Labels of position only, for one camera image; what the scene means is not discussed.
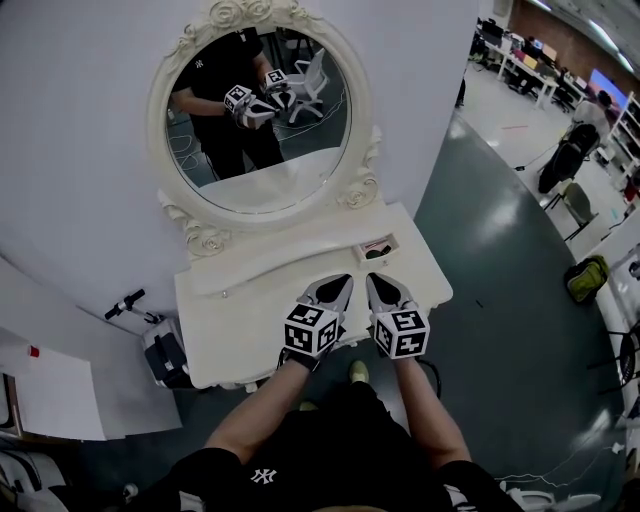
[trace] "shoe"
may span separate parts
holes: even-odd
[[[362,361],[354,361],[351,363],[349,367],[349,380],[351,384],[354,382],[364,382],[365,384],[369,383],[369,370],[367,370],[367,365]]]
[[[304,402],[302,402],[300,404],[300,407],[298,407],[298,410],[302,411],[302,412],[317,411],[318,410],[318,406],[316,404],[314,404],[313,402],[305,400]]]

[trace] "backpack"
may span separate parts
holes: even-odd
[[[564,284],[576,304],[590,303],[609,277],[609,266],[602,256],[592,256],[564,274]]]

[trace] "cable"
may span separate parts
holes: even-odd
[[[177,140],[177,139],[189,139],[189,142],[182,149],[174,149],[173,146],[171,146],[171,141],[172,140]],[[188,151],[189,148],[191,147],[191,143],[192,142],[193,142],[193,137],[191,137],[191,135],[176,135],[174,137],[170,137],[169,138],[169,146],[171,146],[171,151],[173,151],[173,156],[175,156],[176,162],[178,162],[178,165],[180,167],[182,167],[183,171],[192,171],[193,169],[195,169],[199,165],[198,159],[194,156],[196,153],[200,153],[200,151],[197,150],[197,149],[195,151],[192,151],[188,155],[178,156],[179,153],[184,153],[185,151]],[[195,163],[195,165],[192,165],[191,167],[185,167],[184,163],[189,158],[193,158],[196,163]]]
[[[438,371],[438,367],[431,361],[426,361],[424,359],[420,359],[419,357],[416,357],[416,361],[418,361],[420,364],[423,364],[424,366],[428,366],[429,368],[431,368],[431,371],[433,371],[433,374],[436,377],[436,396],[439,400],[440,395],[442,394],[442,381],[440,380],[440,372]]]
[[[514,169],[518,172],[524,171],[527,167],[529,167],[533,162],[535,162],[536,160],[538,160],[538,158],[543,157],[544,155],[546,155],[550,150],[552,150],[553,148],[555,148],[558,144],[560,144],[559,142],[554,143],[553,146],[551,146],[550,148],[546,149],[544,151],[544,153],[538,155],[537,157],[535,157],[533,160],[531,160],[531,162],[529,162],[527,165],[519,165],[518,167],[514,167]]]
[[[587,474],[587,471],[589,471],[591,469],[591,466],[593,466],[596,463],[596,460],[598,460],[598,457],[600,457],[600,455],[602,455],[602,452],[605,450],[611,450],[611,448],[613,448],[613,446],[607,446],[605,448],[602,448],[597,454],[596,456],[593,458],[593,460],[589,463],[589,465],[584,469],[584,471],[582,473],[580,473],[580,475],[578,475],[577,477],[575,477],[573,480],[569,480],[568,482],[562,483],[562,484],[554,484],[553,482],[549,482],[549,480],[547,480],[544,475],[528,475],[528,476],[532,476],[535,477],[531,480],[504,480],[505,482],[510,482],[510,483],[516,483],[516,484],[526,484],[529,482],[537,482],[538,480],[542,480],[544,483],[551,485],[552,487],[555,487],[556,489],[559,489],[560,487],[568,487],[569,485],[577,482],[578,480],[580,480],[584,475]]]
[[[615,421],[619,420],[621,417],[623,417],[624,414],[619,414],[617,415],[615,418],[613,418],[613,420],[611,420],[611,424],[613,424]],[[582,451],[582,448],[589,442],[591,441],[591,439],[593,439],[598,433],[606,430],[609,427],[609,425],[605,426],[605,427],[601,427],[599,429],[597,429],[596,431],[594,431],[589,437],[587,437],[587,439],[585,439],[582,444],[580,446],[578,446],[573,453],[571,453],[569,455],[569,457],[567,457],[564,461],[562,461],[560,464],[558,464],[557,466],[555,466],[553,469],[547,471],[546,473],[544,473],[543,475],[533,475],[531,473],[525,473],[523,475],[508,475],[508,476],[504,476],[501,478],[496,478],[495,480],[499,481],[499,482],[509,482],[509,483],[515,483],[515,484],[524,484],[524,483],[530,483],[530,482],[537,482],[538,480],[542,480],[543,482],[545,482],[548,485],[551,485],[553,487],[560,488],[560,487],[566,487],[571,485],[572,483],[578,481],[580,478],[582,478],[586,472],[589,470],[589,468],[591,468],[591,466],[593,466],[593,464],[595,464],[596,460],[598,459],[598,457],[602,454],[603,451],[606,450],[610,450],[613,448],[613,446],[607,446],[604,448],[601,448],[600,451],[596,454],[596,456],[594,457],[594,459],[591,461],[591,463],[589,463],[589,465],[587,466],[587,468],[576,478],[574,478],[573,480],[563,483],[563,484],[555,484],[553,482],[548,481],[545,477],[549,476],[551,473],[554,473],[555,471],[557,471],[558,469],[560,469],[562,466],[564,466],[565,464],[567,464],[569,461],[571,461],[578,453],[580,453]],[[522,478],[527,478],[530,477],[531,479],[527,479],[527,480],[521,480]]]

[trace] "computer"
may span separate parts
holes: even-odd
[[[490,21],[482,22],[482,30],[480,31],[482,37],[484,37],[485,41],[494,46],[501,47],[502,46],[502,36],[504,35],[504,30],[502,27],[499,27],[495,23],[491,23]]]
[[[548,44],[545,44],[542,47],[542,53],[549,57],[552,61],[555,61],[556,57],[558,56],[558,52],[551,48],[551,46],[549,46]]]

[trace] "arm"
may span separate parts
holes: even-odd
[[[394,367],[411,436],[427,452],[433,469],[448,462],[471,461],[458,425],[433,392],[420,364],[412,358],[398,359]]]
[[[273,67],[269,62],[269,59],[265,56],[263,52],[260,52],[253,58],[253,66],[256,69],[256,73],[258,74],[258,80],[260,83],[264,83],[264,77],[269,71],[273,71]]]
[[[276,431],[296,400],[310,371],[287,361],[258,391],[236,407],[211,434],[205,448],[222,448],[249,462]]]
[[[223,116],[225,112],[224,103],[198,98],[193,94],[191,87],[172,93],[171,99],[180,110],[187,114],[196,116]]]

